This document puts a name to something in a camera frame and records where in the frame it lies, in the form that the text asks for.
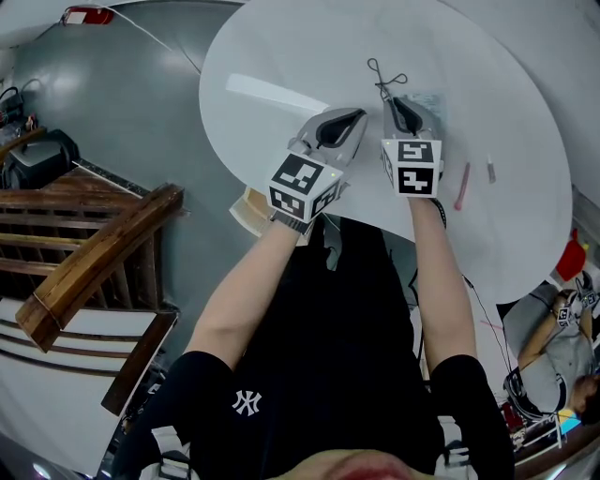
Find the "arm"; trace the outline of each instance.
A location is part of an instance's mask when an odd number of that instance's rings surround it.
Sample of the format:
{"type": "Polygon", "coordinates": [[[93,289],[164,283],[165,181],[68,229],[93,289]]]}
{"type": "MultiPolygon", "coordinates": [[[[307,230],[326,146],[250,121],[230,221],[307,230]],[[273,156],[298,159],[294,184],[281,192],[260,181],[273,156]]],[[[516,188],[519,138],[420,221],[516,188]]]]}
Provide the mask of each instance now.
{"type": "Polygon", "coordinates": [[[234,369],[275,295],[300,233],[275,221],[208,300],[186,352],[211,353],[234,369]]]}
{"type": "Polygon", "coordinates": [[[451,356],[477,357],[473,313],[438,208],[427,199],[409,199],[409,203],[425,355],[432,372],[451,356]]]}
{"type": "Polygon", "coordinates": [[[554,313],[550,313],[540,326],[537,327],[537,330],[533,332],[532,337],[518,354],[519,369],[524,369],[540,357],[555,326],[556,317],[554,313]]]}
{"type": "Polygon", "coordinates": [[[544,321],[540,323],[540,326],[537,327],[535,332],[533,332],[532,337],[529,339],[527,344],[523,347],[520,354],[518,355],[517,360],[519,369],[524,369],[526,366],[532,364],[541,356],[544,347],[546,347],[548,343],[550,335],[552,335],[552,332],[556,327],[558,311],[564,307],[565,303],[566,295],[565,291],[562,291],[558,295],[556,295],[554,299],[554,304],[552,305],[552,311],[548,314],[544,321]]]}
{"type": "Polygon", "coordinates": [[[579,330],[587,338],[592,340],[592,309],[586,308],[581,314],[581,322],[579,322],[579,330]]]}

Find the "red object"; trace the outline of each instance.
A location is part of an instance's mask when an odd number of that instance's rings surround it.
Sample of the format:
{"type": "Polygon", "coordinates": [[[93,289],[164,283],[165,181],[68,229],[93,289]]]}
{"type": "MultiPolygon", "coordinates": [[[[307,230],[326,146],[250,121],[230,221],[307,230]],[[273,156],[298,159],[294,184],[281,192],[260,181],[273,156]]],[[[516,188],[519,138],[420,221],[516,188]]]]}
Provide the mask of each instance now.
{"type": "Polygon", "coordinates": [[[504,414],[504,420],[506,421],[506,425],[511,433],[515,433],[523,428],[523,421],[515,413],[510,403],[505,402],[502,405],[502,413],[504,414]]]}
{"type": "Polygon", "coordinates": [[[106,8],[95,7],[70,7],[63,15],[63,25],[90,24],[106,25],[114,18],[114,12],[106,8]]]}
{"type": "Polygon", "coordinates": [[[571,236],[573,238],[566,244],[559,264],[556,265],[556,271],[564,281],[575,277],[585,265],[585,250],[578,242],[578,229],[574,229],[571,236]]]}
{"type": "Polygon", "coordinates": [[[457,201],[454,204],[455,210],[462,210],[462,201],[465,198],[465,192],[467,191],[467,183],[469,182],[469,172],[471,171],[471,162],[468,161],[465,166],[465,172],[462,174],[462,184],[460,185],[460,193],[458,194],[457,201]]]}

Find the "ceiling light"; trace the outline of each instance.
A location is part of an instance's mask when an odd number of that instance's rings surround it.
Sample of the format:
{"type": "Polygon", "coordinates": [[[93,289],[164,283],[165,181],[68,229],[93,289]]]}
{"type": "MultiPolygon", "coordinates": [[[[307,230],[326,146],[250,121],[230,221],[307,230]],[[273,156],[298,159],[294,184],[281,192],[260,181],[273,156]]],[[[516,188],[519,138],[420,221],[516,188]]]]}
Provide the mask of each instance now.
{"type": "Polygon", "coordinates": [[[558,469],[556,469],[554,472],[552,472],[552,474],[546,479],[546,480],[556,480],[559,475],[561,473],[563,473],[563,470],[566,468],[566,463],[564,465],[561,465],[558,469]]]}
{"type": "Polygon", "coordinates": [[[44,467],[42,467],[41,465],[37,465],[36,463],[34,463],[34,470],[37,472],[37,474],[42,477],[45,478],[46,480],[51,480],[52,478],[50,477],[50,474],[46,471],[46,469],[44,467]]]}

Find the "cable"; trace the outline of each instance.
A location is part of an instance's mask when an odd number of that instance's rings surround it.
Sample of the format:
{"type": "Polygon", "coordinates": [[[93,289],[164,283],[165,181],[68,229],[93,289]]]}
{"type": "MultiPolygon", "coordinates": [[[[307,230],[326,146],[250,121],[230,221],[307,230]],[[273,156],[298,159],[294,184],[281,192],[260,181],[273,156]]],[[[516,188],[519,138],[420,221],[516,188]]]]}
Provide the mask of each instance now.
{"type": "Polygon", "coordinates": [[[136,27],[138,30],[142,30],[147,36],[149,36],[151,39],[153,39],[155,42],[159,43],[160,45],[162,45],[164,48],[166,48],[169,52],[172,52],[173,49],[167,45],[166,43],[163,43],[162,41],[160,41],[158,38],[156,38],[154,35],[152,35],[150,32],[148,32],[145,28],[139,26],[138,24],[136,24],[134,21],[132,21],[129,17],[126,17],[125,15],[123,15],[123,13],[121,13],[120,11],[112,8],[112,7],[107,7],[106,5],[102,5],[96,2],[92,2],[91,0],[87,0],[87,3],[89,5],[93,5],[95,7],[100,7],[100,8],[106,8],[107,10],[110,10],[113,13],[116,13],[119,17],[121,17],[122,19],[126,20],[127,22],[131,23],[134,27],[136,27]]]}
{"type": "MultiPolygon", "coordinates": [[[[506,356],[504,355],[503,345],[500,343],[500,340],[498,339],[498,335],[496,335],[496,330],[495,330],[494,326],[492,325],[492,322],[489,319],[489,316],[488,316],[488,313],[486,312],[486,308],[484,307],[484,304],[481,303],[481,299],[479,298],[479,293],[477,293],[477,290],[475,289],[475,287],[469,281],[468,278],[466,278],[464,275],[462,277],[467,282],[467,285],[469,285],[469,287],[471,287],[471,289],[475,292],[475,296],[477,297],[477,302],[479,302],[481,309],[484,310],[484,315],[486,315],[487,323],[489,323],[489,327],[491,328],[491,331],[494,334],[494,337],[496,338],[496,342],[498,343],[498,346],[500,347],[500,353],[502,354],[502,360],[504,360],[504,365],[506,366],[506,369],[508,370],[508,373],[510,374],[513,371],[512,366],[510,365],[510,358],[508,358],[508,361],[507,361],[506,356]]],[[[506,354],[508,355],[508,340],[506,340],[505,333],[504,333],[504,341],[506,342],[506,354]]]]}
{"type": "Polygon", "coordinates": [[[406,74],[399,73],[396,77],[394,77],[389,82],[384,82],[382,73],[379,69],[379,62],[377,61],[377,58],[369,58],[367,60],[367,67],[369,67],[371,70],[373,70],[375,73],[377,73],[377,77],[379,78],[379,81],[377,83],[375,83],[375,86],[377,88],[379,88],[379,94],[382,97],[383,101],[386,101],[387,99],[392,97],[390,95],[389,90],[387,89],[387,85],[389,85],[390,83],[399,83],[399,84],[403,85],[404,83],[406,83],[409,80],[409,78],[406,76],[406,74]]]}
{"type": "Polygon", "coordinates": [[[431,202],[438,207],[440,210],[440,217],[442,217],[443,227],[446,228],[448,226],[448,219],[446,218],[446,211],[443,209],[442,203],[438,199],[430,199],[431,202]]]}
{"type": "Polygon", "coordinates": [[[412,293],[414,294],[414,300],[416,301],[416,305],[419,305],[419,295],[417,294],[416,290],[414,289],[414,281],[416,280],[416,276],[419,274],[419,269],[415,268],[414,269],[414,275],[412,275],[411,281],[409,282],[409,288],[412,290],[412,293]]]}
{"type": "MultiPolygon", "coordinates": [[[[87,5],[93,5],[95,7],[106,8],[107,10],[110,10],[111,12],[115,13],[116,15],[118,15],[119,17],[124,19],[126,22],[131,23],[138,30],[141,30],[142,32],[144,32],[147,36],[149,36],[151,39],[153,39],[160,46],[167,49],[169,52],[172,52],[172,53],[175,52],[169,45],[167,45],[166,43],[164,43],[163,41],[161,41],[160,39],[158,39],[157,37],[152,35],[150,32],[148,32],[148,30],[146,30],[142,26],[139,26],[137,23],[132,21],[129,17],[127,17],[126,15],[124,15],[123,13],[118,11],[117,9],[115,9],[113,7],[107,7],[107,6],[99,4],[97,2],[93,2],[92,0],[87,0],[87,5]]],[[[196,66],[196,64],[194,62],[192,62],[191,58],[189,58],[188,54],[185,52],[185,50],[183,49],[183,47],[181,46],[181,44],[178,41],[177,41],[177,44],[179,46],[179,52],[184,56],[184,58],[189,62],[189,64],[192,65],[194,70],[196,70],[196,73],[198,73],[198,76],[202,75],[202,71],[196,66]]]]}

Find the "marker cube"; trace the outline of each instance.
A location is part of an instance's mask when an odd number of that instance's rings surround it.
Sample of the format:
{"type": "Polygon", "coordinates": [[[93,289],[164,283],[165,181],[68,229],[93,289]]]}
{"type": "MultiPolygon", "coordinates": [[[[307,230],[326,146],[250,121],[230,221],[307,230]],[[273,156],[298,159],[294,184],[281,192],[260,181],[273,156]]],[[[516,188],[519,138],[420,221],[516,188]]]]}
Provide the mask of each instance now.
{"type": "Polygon", "coordinates": [[[560,308],[556,323],[562,328],[569,326],[571,324],[571,308],[560,308]]]}
{"type": "Polygon", "coordinates": [[[343,172],[325,163],[286,150],[283,162],[269,175],[269,206],[309,223],[341,193],[343,172]]]}
{"type": "Polygon", "coordinates": [[[397,197],[435,198],[442,168],[440,140],[382,140],[382,162],[397,197]]]}

